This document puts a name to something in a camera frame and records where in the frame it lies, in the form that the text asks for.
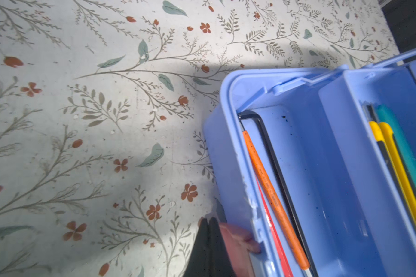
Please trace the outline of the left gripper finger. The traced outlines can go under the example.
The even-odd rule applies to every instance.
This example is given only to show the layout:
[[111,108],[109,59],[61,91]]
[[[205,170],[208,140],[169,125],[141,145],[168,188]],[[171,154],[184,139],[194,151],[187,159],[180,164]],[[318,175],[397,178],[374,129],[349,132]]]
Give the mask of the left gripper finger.
[[188,260],[185,277],[234,277],[216,218],[202,219]]

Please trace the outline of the teal handled tool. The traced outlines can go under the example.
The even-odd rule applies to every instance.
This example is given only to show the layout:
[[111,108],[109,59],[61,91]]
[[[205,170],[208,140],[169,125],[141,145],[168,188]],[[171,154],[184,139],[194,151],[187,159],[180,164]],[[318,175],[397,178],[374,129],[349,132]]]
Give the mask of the teal handled tool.
[[403,158],[403,161],[408,169],[412,182],[416,188],[416,157],[411,149],[411,146],[405,136],[404,131],[402,130],[401,125],[399,124],[398,119],[396,118],[393,111],[386,105],[377,106],[376,113],[380,122],[385,122],[391,127],[394,133],[398,150]]

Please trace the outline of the yellow black utility knife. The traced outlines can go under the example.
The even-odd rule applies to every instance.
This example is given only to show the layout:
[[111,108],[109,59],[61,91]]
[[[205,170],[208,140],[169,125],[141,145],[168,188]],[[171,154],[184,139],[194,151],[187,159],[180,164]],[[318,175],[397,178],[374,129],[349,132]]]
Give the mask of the yellow black utility knife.
[[387,122],[382,122],[374,105],[368,102],[362,104],[363,111],[373,136],[382,153],[397,190],[401,193],[402,202],[416,230],[416,186],[410,176],[407,165],[402,157],[394,130]]

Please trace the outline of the black hex key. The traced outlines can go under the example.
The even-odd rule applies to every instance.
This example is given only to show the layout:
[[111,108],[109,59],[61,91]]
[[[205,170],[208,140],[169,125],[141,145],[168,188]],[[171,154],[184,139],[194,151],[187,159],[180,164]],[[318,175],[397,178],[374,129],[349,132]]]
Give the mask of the black hex key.
[[257,114],[254,113],[252,111],[244,111],[242,113],[238,114],[239,116],[239,121],[243,121],[243,120],[248,120],[248,119],[252,119],[259,130],[259,133],[262,137],[262,141],[263,141],[263,145],[265,146],[266,152],[268,154],[269,157],[269,161],[270,164],[272,166],[273,172],[275,173],[276,176],[276,180],[278,183],[278,186],[280,188],[281,191],[281,195],[284,199],[284,204],[287,206],[288,210],[285,210],[285,212],[287,213],[287,216],[294,228],[294,231],[302,245],[303,250],[305,251],[305,254],[308,258],[308,261],[310,263],[310,271],[312,273],[312,277],[316,277],[318,275],[311,253],[309,251],[308,245],[306,243],[306,239],[305,236],[303,234],[302,228],[300,227],[300,221],[297,217],[293,202],[291,200],[291,196],[290,193],[288,191],[288,187],[285,183],[285,179],[283,177],[281,168],[279,166],[275,151],[273,149],[272,143],[270,141],[270,137],[268,135],[268,132],[265,128],[265,124],[263,123],[262,118]]

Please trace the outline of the white blue plastic toolbox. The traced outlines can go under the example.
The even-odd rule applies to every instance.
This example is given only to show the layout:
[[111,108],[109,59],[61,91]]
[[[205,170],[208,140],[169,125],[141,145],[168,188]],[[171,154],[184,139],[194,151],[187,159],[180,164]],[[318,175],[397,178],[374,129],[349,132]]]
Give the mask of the white blue plastic toolbox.
[[[252,111],[263,120],[317,277],[416,277],[416,230],[373,136],[364,102],[395,114],[416,157],[416,49],[351,70],[252,69],[230,73],[204,125],[228,223],[254,234],[258,277],[282,277],[246,130],[284,204]],[[304,276],[273,221],[294,276]]]

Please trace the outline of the red handled tool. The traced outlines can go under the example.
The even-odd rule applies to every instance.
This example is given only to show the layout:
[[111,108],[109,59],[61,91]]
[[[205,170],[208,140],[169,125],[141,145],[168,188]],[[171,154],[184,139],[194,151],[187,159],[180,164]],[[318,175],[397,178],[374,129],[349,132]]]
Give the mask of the red handled tool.
[[290,265],[288,263],[287,257],[285,255],[284,249],[282,247],[282,244],[280,242],[279,236],[277,234],[274,222],[272,220],[271,214],[269,212],[268,206],[266,204],[266,200],[265,200],[265,196],[262,193],[262,187],[260,186],[259,181],[258,185],[259,185],[259,191],[260,191],[260,195],[261,195],[261,199],[265,208],[265,214],[266,214],[266,220],[267,223],[269,225],[271,234],[272,234],[272,238],[273,238],[273,242],[275,243],[276,246],[276,250],[277,250],[277,257],[278,257],[278,261],[280,262],[280,265],[283,269],[283,274],[285,277],[293,277]]

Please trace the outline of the orange handled tool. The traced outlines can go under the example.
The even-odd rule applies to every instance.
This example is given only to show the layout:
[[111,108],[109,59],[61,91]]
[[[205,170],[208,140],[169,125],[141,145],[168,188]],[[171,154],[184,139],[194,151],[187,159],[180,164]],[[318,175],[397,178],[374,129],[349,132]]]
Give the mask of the orange handled tool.
[[278,195],[271,183],[271,180],[268,176],[268,173],[265,170],[265,166],[263,165],[258,152],[246,130],[242,131],[247,151],[249,153],[250,159],[252,164],[255,168],[255,172],[259,179],[260,184],[263,186],[263,191],[269,200],[270,206],[275,213],[277,221],[284,233],[285,239],[287,240],[291,251],[296,259],[299,267],[303,270],[305,277],[312,277],[312,273],[310,271],[310,263],[308,258],[305,254],[305,251],[302,248],[302,245],[294,231],[294,228],[285,212],[285,209],[278,198]]

